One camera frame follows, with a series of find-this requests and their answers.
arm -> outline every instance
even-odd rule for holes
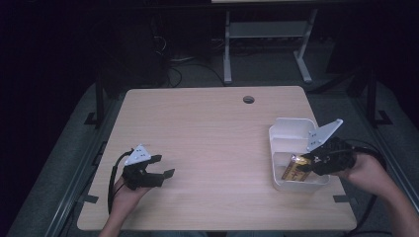
[[[419,236],[418,213],[376,158],[359,153],[352,169],[336,175],[383,201],[394,236]]]
[[[138,188],[132,191],[124,185],[124,179],[120,177],[114,185],[114,192],[116,194],[111,214],[99,236],[118,236],[126,218],[135,209],[139,200],[150,190],[151,188]]]

table leg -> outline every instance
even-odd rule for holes
[[[304,56],[305,49],[307,47],[308,40],[309,40],[310,35],[311,35],[311,30],[313,28],[314,20],[315,20],[316,15],[317,15],[317,9],[313,9],[311,11],[310,18],[309,18],[309,20],[307,22],[307,25],[305,27],[304,35],[302,36],[302,45],[299,48],[299,50],[297,50],[293,53],[293,55],[295,57],[295,60],[296,60],[296,64],[298,65],[299,71],[301,73],[302,80],[305,83],[311,83],[312,80],[311,80],[310,73],[308,72],[308,69],[305,66],[305,62],[302,59],[302,57]]]
[[[230,68],[230,12],[226,12],[225,16],[225,51],[224,51],[224,83],[232,83]]]

dark background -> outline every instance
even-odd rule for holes
[[[222,38],[224,19],[219,12],[200,15],[194,22],[188,21],[197,18],[194,14],[183,15],[178,21],[164,15],[153,25],[156,29],[150,29],[145,17],[104,20],[80,10],[103,4],[107,1],[0,2],[2,236],[96,75],[106,78],[105,89],[111,96],[130,87],[158,87],[163,82],[165,58],[153,53],[152,34],[161,33],[171,41],[172,53],[183,49],[200,56],[210,51],[211,37]],[[371,68],[419,126],[417,13],[413,1],[320,9],[312,38],[336,40],[330,72],[345,73],[360,65]],[[253,11],[248,16],[269,15]],[[139,35],[128,34],[132,21],[141,25]],[[182,41],[193,33],[195,40]],[[137,57],[129,55],[131,49],[139,52]],[[142,67],[135,71],[130,64]]]

black cable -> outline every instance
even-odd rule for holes
[[[112,167],[111,178],[109,180],[108,186],[108,213],[111,213],[112,210],[112,203],[114,202],[114,184],[115,184],[115,176],[117,175],[118,165],[120,164],[121,160],[130,155],[133,149],[130,151],[125,152],[115,163],[114,167]]]
[[[120,185],[120,187],[119,188],[117,188],[117,190],[114,192],[114,194],[112,195],[112,199],[114,199],[115,198],[115,196],[117,195],[117,192],[120,190],[120,189],[122,189],[123,188],[123,186],[126,184],[126,182],[124,182],[123,184],[121,184]]]
[[[251,40],[236,40],[230,43],[230,54],[236,57],[247,57],[260,53],[264,50],[262,44],[258,44]]]
[[[167,78],[168,78],[168,83],[169,83],[169,85],[168,86],[171,86],[172,88],[176,88],[176,87],[178,87],[179,86],[179,84],[181,84],[181,82],[182,82],[182,79],[183,79],[183,76],[182,76],[182,73],[178,70],[178,69],[176,69],[176,68],[173,68],[173,67],[169,67],[169,69],[170,70],[173,70],[173,71],[175,71],[175,72],[177,72],[178,74],[179,74],[179,81],[178,81],[178,83],[176,83],[175,85],[173,85],[172,84],[172,81],[171,81],[171,79],[170,79],[170,76],[169,75],[167,75]]]
[[[373,209],[374,204],[376,203],[377,200],[377,196],[372,195],[370,197],[370,200],[367,204],[367,208],[364,211],[364,214],[362,215],[361,220],[358,222],[357,227],[355,227],[355,229],[349,231],[348,233],[346,233],[344,235],[344,237],[349,237],[349,236],[354,236],[357,235],[357,231],[363,227],[363,225],[365,224],[365,222],[367,221],[368,217],[370,216],[371,210]]]
[[[363,152],[363,153],[368,153],[372,156],[374,156],[379,163],[382,165],[382,167],[385,169],[385,171],[387,171],[387,164],[385,162],[384,156],[381,154],[381,152],[379,152],[378,148],[376,148],[374,145],[372,145],[369,142],[363,141],[363,140],[358,140],[358,139],[345,139],[345,141],[356,141],[359,143],[363,143],[366,144],[368,146],[370,146],[374,151],[372,151],[372,149],[367,148],[367,147],[359,147],[359,146],[355,146],[355,151],[356,152]]]
[[[365,230],[365,231],[357,232],[357,233],[353,234],[352,236],[355,236],[355,235],[363,235],[363,234],[384,234],[384,235],[392,235],[392,233],[389,232],[389,231],[383,231],[383,230]]]
[[[329,153],[327,153],[328,155],[333,155],[333,154],[339,154],[339,153],[345,153],[345,152],[353,152],[353,149],[341,149],[341,150],[334,150],[334,151],[330,151]]]
[[[212,68],[210,68],[210,67],[208,67],[208,66],[206,66],[206,65],[199,64],[199,63],[194,63],[194,64],[181,64],[181,65],[177,65],[177,67],[180,67],[180,66],[201,66],[201,67],[204,67],[204,68],[206,68],[206,69],[208,69],[208,70],[212,71],[212,72],[216,75],[216,77],[217,77],[217,78],[221,81],[222,85],[223,85],[223,86],[225,86],[224,81],[223,81],[223,80],[222,80],[222,78],[218,75],[218,73],[217,73],[215,70],[213,70]]]
[[[214,44],[214,40],[211,41],[211,44],[214,44],[210,47],[211,54],[217,55],[218,53],[225,51],[224,39],[220,39],[219,41],[220,42],[218,42],[217,44]]]
[[[357,67],[351,71],[349,71],[348,73],[342,74],[337,76],[336,78],[332,79],[331,81],[325,83],[324,85],[310,90],[310,91],[306,91],[307,94],[321,94],[323,92],[328,91],[329,89],[339,85],[340,83],[342,83],[345,80],[348,80],[350,78],[352,78],[353,76],[355,76],[357,73],[359,73],[362,70],[361,67]]]

cable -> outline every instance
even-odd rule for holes
[[[179,81],[178,81],[178,83],[176,83],[175,85],[173,85],[172,84],[172,81],[171,81],[171,79],[170,79],[170,76],[169,75],[167,75],[167,78],[168,78],[168,86],[171,86],[172,88],[176,88],[176,87],[178,87],[179,86],[179,84],[181,84],[181,82],[182,82],[182,78],[183,78],[183,76],[182,76],[182,73],[178,70],[178,69],[176,69],[176,68],[173,68],[173,67],[169,67],[169,69],[170,70],[173,70],[173,71],[175,71],[175,72],[177,72],[178,74],[179,74]]]
[[[225,45],[224,39],[219,39],[219,40],[213,39],[211,42],[213,41],[221,41],[221,43],[219,43],[218,45],[212,46],[211,47],[212,51],[217,52],[219,49],[223,49],[223,46]]]
[[[117,192],[123,188],[123,186],[126,184],[126,182],[124,182],[123,184],[120,185],[120,187],[114,192],[114,194],[112,195],[112,199],[115,198],[115,196],[117,195]]]
[[[167,46],[167,42],[166,42],[166,39],[165,38],[163,38],[163,37],[154,37],[155,39],[159,39],[159,40],[163,40],[163,46],[162,46],[162,48],[160,49],[160,53],[161,54],[163,54],[163,51],[164,51],[164,49],[166,49],[166,46]]]
[[[216,75],[216,77],[221,81],[221,83],[222,83],[222,85],[223,86],[225,86],[225,84],[224,84],[224,81],[222,80],[222,78],[218,75],[218,73],[215,71],[215,70],[213,70],[212,68],[210,68],[210,67],[208,67],[208,66],[206,66],[206,65],[203,65],[203,64],[198,64],[198,63],[194,63],[194,64],[180,64],[180,65],[177,65],[177,67],[180,67],[180,66],[201,66],[201,67],[204,67],[204,68],[206,68],[206,69],[208,69],[208,70],[210,70],[210,71],[212,71],[215,75]]]
[[[379,153],[380,156],[382,156],[381,153],[379,152],[378,148],[376,146],[372,145],[369,142],[366,142],[366,141],[363,141],[363,140],[359,140],[359,139],[345,139],[344,141],[356,141],[356,142],[360,142],[360,143],[363,143],[363,144],[367,144],[370,147],[372,147],[377,153]]]
[[[179,59],[172,58],[172,59],[170,59],[170,61],[171,62],[186,62],[186,61],[190,61],[192,59],[195,59],[195,58],[193,56],[190,56],[190,57],[184,57],[184,58],[179,58]]]
[[[358,222],[357,227],[355,227],[355,229],[349,231],[348,233],[346,233],[344,236],[345,237],[349,237],[349,236],[354,236],[357,234],[357,231],[365,224],[365,222],[367,221],[368,217],[370,216],[371,210],[373,209],[374,204],[376,203],[377,200],[377,196],[372,195],[370,197],[370,200],[367,204],[367,208],[364,211],[364,214],[361,218],[361,220]]]
[[[111,213],[112,210],[112,203],[114,202],[114,184],[115,184],[115,176],[117,175],[118,165],[120,164],[121,160],[130,155],[132,153],[133,149],[130,151],[125,152],[115,163],[114,167],[112,167],[112,173],[111,178],[109,180],[109,186],[108,186],[108,213]]]
[[[262,49],[260,49],[257,46],[261,45],[250,40],[237,40],[230,43],[230,54],[236,57],[251,56],[259,53],[264,48],[264,46],[262,46]]]
[[[352,236],[355,235],[363,235],[363,234],[384,234],[384,235],[392,235],[391,232],[389,231],[382,231],[382,230],[365,230],[365,231],[360,231],[357,232],[355,234],[353,234]]]

